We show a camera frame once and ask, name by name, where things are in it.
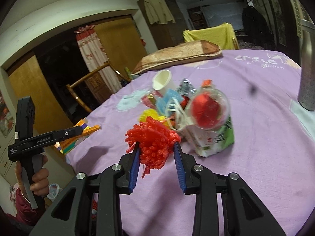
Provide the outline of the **maroon sleeve forearm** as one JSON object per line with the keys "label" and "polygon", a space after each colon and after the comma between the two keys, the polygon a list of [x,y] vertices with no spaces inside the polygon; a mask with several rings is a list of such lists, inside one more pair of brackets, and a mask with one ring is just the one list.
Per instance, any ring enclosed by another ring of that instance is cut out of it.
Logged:
{"label": "maroon sleeve forearm", "polygon": [[45,206],[38,209],[32,209],[31,203],[24,197],[20,186],[16,189],[16,215],[7,214],[7,217],[14,222],[19,222],[27,226],[35,226],[46,211]]}

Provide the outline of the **person's left hand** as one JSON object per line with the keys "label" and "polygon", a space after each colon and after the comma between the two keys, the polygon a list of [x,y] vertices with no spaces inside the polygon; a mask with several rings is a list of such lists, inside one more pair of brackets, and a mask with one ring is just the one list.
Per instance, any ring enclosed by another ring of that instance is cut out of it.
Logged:
{"label": "person's left hand", "polygon": [[[27,192],[25,190],[23,181],[22,181],[22,165],[20,161],[16,162],[14,168],[18,186],[21,193],[24,197],[27,197]],[[41,168],[32,176],[33,184],[30,185],[30,190],[33,191],[35,195],[46,197],[49,193],[49,171],[46,168]]]}

